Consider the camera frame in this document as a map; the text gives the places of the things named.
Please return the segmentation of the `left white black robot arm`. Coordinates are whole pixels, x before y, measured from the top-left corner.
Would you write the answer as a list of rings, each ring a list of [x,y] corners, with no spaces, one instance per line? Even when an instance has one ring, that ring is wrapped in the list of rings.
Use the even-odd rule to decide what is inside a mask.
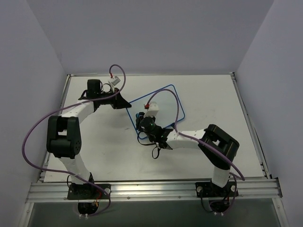
[[[111,105],[113,109],[131,107],[119,93],[117,76],[108,80],[110,90],[103,91],[99,79],[89,79],[87,89],[78,99],[77,106],[59,116],[48,119],[46,148],[58,158],[71,177],[68,199],[91,199],[97,193],[92,173],[85,167],[80,156],[82,146],[80,124],[101,105]]]

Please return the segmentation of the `blue bone-shaped eraser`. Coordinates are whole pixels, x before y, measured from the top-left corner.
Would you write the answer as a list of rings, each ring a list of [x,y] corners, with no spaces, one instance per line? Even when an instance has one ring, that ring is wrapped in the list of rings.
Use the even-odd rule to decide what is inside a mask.
[[[135,115],[135,117],[136,117],[136,120],[139,120],[139,119],[144,118],[144,112],[139,112],[139,113],[137,113],[137,114]]]

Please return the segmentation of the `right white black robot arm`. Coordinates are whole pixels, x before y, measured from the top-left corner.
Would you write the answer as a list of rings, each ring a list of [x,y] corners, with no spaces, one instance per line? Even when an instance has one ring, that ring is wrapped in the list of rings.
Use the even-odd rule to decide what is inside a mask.
[[[219,128],[210,124],[204,130],[176,131],[176,127],[162,128],[155,123],[155,117],[145,117],[143,112],[136,114],[136,129],[146,134],[150,145],[160,150],[178,148],[198,149],[214,165],[210,189],[215,195],[227,190],[232,162],[240,147],[239,142]]]

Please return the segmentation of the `blue framed small whiteboard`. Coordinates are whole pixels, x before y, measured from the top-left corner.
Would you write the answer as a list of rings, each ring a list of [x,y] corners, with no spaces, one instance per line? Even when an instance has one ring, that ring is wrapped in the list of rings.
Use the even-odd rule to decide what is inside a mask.
[[[162,89],[165,89],[165,91],[159,92],[152,99],[159,107],[155,123],[162,128],[168,128],[175,122],[176,116],[178,121],[182,121],[185,119],[186,114],[181,101],[175,100],[175,98],[179,98],[176,87],[173,84],[169,84],[162,87]],[[132,107],[127,108],[126,111],[134,128],[136,128],[136,115],[139,112],[146,112],[144,105],[153,94],[154,92],[152,91],[129,102]]]

